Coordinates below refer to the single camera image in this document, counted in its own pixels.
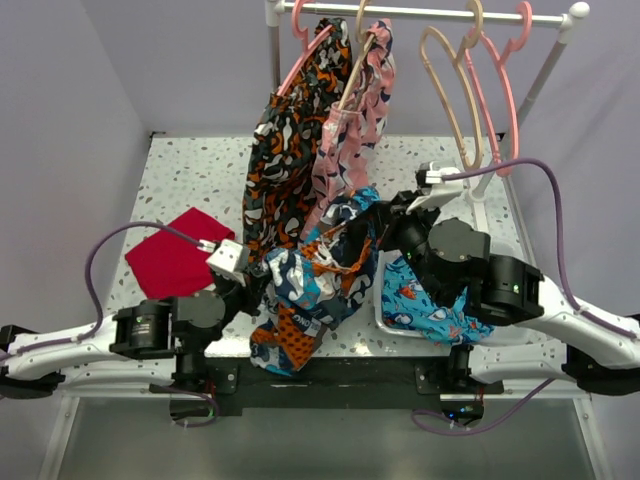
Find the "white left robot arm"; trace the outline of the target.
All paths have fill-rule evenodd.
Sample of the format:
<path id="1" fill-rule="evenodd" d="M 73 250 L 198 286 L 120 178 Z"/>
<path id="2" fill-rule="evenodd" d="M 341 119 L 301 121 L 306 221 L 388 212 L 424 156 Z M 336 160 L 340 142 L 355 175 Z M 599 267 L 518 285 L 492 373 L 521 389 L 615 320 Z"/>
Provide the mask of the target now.
<path id="1" fill-rule="evenodd" d="M 239 280 L 215 280 L 213 290 L 144 300 L 76 329 L 41 334 L 2 327 L 2 396 L 46 398 L 78 380 L 211 393 L 216 380 L 206 349 L 239 313 L 256 313 L 272 276 L 250 269 Z"/>

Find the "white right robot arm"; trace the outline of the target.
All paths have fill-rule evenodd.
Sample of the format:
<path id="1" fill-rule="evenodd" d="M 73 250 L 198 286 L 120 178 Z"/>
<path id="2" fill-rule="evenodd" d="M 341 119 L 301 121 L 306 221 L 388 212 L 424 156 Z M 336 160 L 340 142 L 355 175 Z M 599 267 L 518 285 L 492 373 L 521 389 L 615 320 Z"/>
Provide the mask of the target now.
<path id="1" fill-rule="evenodd" d="M 545 334 L 537 344 L 454 346 L 444 370 L 459 393 L 507 379 L 558 379 L 581 390 L 623 396 L 639 390 L 639 322 L 588 303 L 571 305 L 536 267 L 490 251 L 489 234 L 468 223 L 440 220 L 414 192 L 378 201 L 347 224 L 351 241 L 372 240 L 381 251 L 399 251 L 418 283 L 439 307 L 463 298 L 465 314 L 485 325 Z"/>

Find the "blue orange patterned shorts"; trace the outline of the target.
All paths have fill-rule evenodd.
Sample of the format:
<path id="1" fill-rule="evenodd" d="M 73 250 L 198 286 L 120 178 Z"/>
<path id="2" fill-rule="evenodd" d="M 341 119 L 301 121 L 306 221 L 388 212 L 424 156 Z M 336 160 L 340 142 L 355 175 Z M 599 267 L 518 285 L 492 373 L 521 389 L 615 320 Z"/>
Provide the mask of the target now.
<path id="1" fill-rule="evenodd" d="M 346 224 L 379 200 L 372 186 L 343 193 L 329 203 L 301 246 L 266 254 L 261 266 L 272 274 L 264 299 L 268 320 L 249 339 L 253 366 L 294 375 L 321 346 L 326 331 L 363 306 L 377 270 L 378 241 L 367 240 L 360 258 L 348 266 Z"/>

